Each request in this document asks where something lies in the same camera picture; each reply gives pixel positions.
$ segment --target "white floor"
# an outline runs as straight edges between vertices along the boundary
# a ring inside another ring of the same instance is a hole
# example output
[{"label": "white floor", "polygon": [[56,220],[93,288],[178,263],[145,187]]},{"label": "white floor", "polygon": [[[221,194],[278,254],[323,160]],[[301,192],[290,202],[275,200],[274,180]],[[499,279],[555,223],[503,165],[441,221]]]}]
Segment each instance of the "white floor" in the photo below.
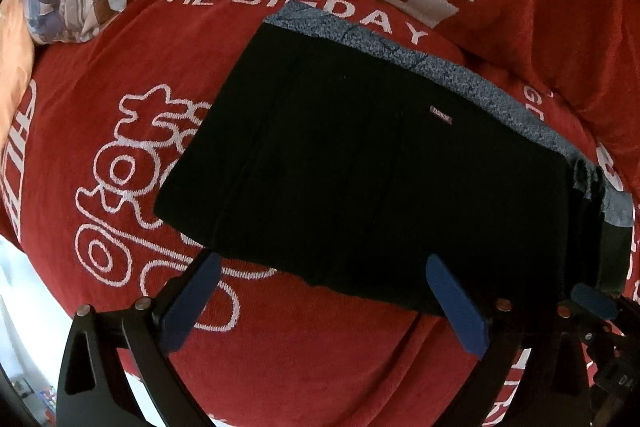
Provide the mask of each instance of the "white floor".
[{"label": "white floor", "polygon": [[[0,296],[29,356],[48,384],[57,388],[71,318],[42,283],[27,256],[1,236]],[[145,386],[127,376],[146,420],[164,427]],[[225,427],[223,423],[214,424]]]}]

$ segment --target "metal screw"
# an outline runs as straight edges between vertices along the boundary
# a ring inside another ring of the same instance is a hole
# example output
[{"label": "metal screw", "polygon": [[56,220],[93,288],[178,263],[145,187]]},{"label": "metal screw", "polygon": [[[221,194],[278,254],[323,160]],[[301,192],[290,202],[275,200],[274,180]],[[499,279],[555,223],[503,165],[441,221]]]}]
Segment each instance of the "metal screw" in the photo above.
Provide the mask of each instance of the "metal screw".
[{"label": "metal screw", "polygon": [[149,297],[141,297],[136,301],[136,309],[140,312],[151,308],[152,300]]},{"label": "metal screw", "polygon": [[558,306],[558,315],[564,319],[571,317],[571,310],[568,306]]},{"label": "metal screw", "polygon": [[76,310],[76,315],[78,317],[85,317],[89,313],[91,313],[91,306],[89,306],[89,304],[83,304]]},{"label": "metal screw", "polygon": [[510,312],[513,308],[509,299],[498,299],[495,301],[495,307],[501,312]]}]

